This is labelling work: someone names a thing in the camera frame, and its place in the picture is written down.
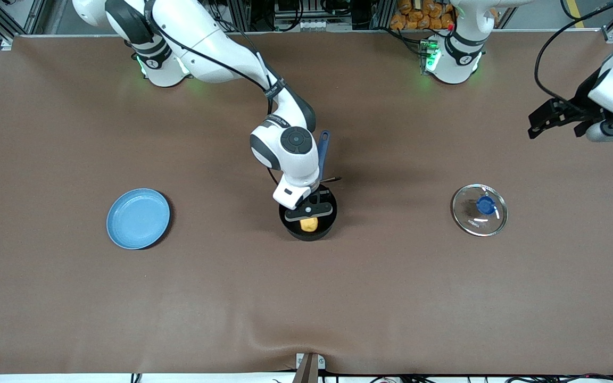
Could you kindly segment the brown table cover mat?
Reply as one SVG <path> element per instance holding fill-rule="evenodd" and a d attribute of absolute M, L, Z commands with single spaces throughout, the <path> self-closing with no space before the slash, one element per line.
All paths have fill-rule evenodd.
<path fill-rule="evenodd" d="M 390 375 L 613 374 L 613 143 L 528 138 L 543 32 L 496 32 L 440 84 L 385 32 L 265 34 L 316 110 L 339 212 L 300 242 L 249 146 L 246 80 L 151 85 L 116 37 L 19 37 L 0 52 L 0 373 L 291 369 Z M 506 227 L 453 222 L 465 185 Z M 142 250 L 105 230 L 132 189 L 163 194 Z"/>

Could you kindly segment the green lit controller board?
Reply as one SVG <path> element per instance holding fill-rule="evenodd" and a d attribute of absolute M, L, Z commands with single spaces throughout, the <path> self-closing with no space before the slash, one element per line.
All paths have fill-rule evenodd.
<path fill-rule="evenodd" d="M 419 41 L 420 48 L 420 66 L 423 75 L 429 75 L 435 72 L 438 61 L 441 58 L 440 42 L 437 37 L 432 36 Z"/>

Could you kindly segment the blue plate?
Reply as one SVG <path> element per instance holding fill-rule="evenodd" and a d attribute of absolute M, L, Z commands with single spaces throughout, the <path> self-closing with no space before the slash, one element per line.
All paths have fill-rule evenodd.
<path fill-rule="evenodd" d="M 142 250 L 155 245 L 165 235 L 171 219 L 172 209 L 163 194 L 138 188 L 122 194 L 110 206 L 105 230 L 118 247 Z"/>

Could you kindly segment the metal table edge bracket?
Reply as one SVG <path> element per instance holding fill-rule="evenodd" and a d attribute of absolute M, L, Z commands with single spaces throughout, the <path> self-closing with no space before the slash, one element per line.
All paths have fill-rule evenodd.
<path fill-rule="evenodd" d="M 292 383 L 319 383 L 321 370 L 326 370 L 326 359 L 323 356 L 317 353 L 298 353 Z"/>

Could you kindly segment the glass lid with blue knob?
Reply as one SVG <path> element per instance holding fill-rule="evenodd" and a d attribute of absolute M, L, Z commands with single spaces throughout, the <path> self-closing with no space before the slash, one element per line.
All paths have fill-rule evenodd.
<path fill-rule="evenodd" d="M 496 189 L 470 184 L 458 189 L 450 203 L 453 222 L 475 237 L 492 237 L 508 223 L 508 206 Z"/>

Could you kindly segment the orange toy food pile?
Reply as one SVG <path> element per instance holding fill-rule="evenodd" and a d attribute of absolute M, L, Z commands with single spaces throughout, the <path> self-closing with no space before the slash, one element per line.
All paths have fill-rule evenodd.
<path fill-rule="evenodd" d="M 457 8 L 448 0 L 396 0 L 389 28 L 396 30 L 452 30 Z"/>

